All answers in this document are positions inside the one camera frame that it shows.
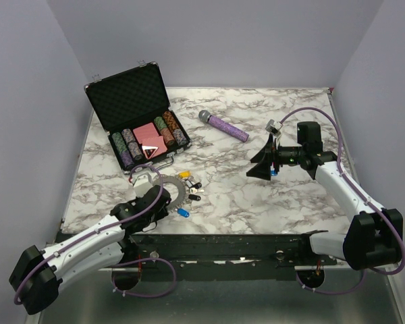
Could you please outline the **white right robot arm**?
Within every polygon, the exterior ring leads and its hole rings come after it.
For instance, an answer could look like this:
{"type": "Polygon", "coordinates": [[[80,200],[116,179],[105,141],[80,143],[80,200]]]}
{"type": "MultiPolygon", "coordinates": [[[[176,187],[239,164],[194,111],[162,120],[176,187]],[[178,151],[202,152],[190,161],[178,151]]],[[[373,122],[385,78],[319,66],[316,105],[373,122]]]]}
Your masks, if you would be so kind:
{"type": "Polygon", "coordinates": [[[297,247],[298,259],[307,265],[322,254],[346,261],[354,270],[376,269],[402,260],[403,217],[397,209],[386,209],[372,199],[347,172],[332,151],[324,151],[317,122],[297,125],[297,146],[279,144],[282,125],[270,120],[269,138],[250,160],[247,176],[270,180],[280,168],[300,166],[336,201],[350,221],[346,234],[315,231],[305,235],[297,247]]]}

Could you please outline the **round metal key ring disc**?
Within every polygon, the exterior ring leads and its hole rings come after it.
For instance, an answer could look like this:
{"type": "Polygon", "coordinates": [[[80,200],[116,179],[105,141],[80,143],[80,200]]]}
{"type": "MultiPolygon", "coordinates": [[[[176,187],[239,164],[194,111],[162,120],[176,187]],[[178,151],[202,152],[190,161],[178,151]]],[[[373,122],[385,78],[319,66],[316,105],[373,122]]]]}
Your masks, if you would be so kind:
{"type": "Polygon", "coordinates": [[[189,178],[179,178],[178,175],[157,175],[153,179],[153,185],[161,185],[163,181],[163,188],[167,190],[168,187],[175,187],[175,194],[171,194],[171,202],[167,207],[168,211],[175,211],[181,208],[191,200],[188,198],[189,194],[196,194],[199,189],[191,188],[191,185],[197,183],[193,176],[189,178]]]}

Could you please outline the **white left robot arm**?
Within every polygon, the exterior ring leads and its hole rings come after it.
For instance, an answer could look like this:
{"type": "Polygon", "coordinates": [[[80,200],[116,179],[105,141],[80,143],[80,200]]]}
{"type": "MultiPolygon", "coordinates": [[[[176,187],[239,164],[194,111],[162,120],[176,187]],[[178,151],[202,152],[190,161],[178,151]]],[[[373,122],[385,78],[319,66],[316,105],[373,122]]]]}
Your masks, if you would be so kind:
{"type": "Polygon", "coordinates": [[[28,247],[9,277],[14,304],[34,315],[50,306],[65,287],[92,271],[140,266],[145,259],[131,236],[166,217],[170,202],[170,193],[155,185],[61,243],[44,249],[28,247]]]}

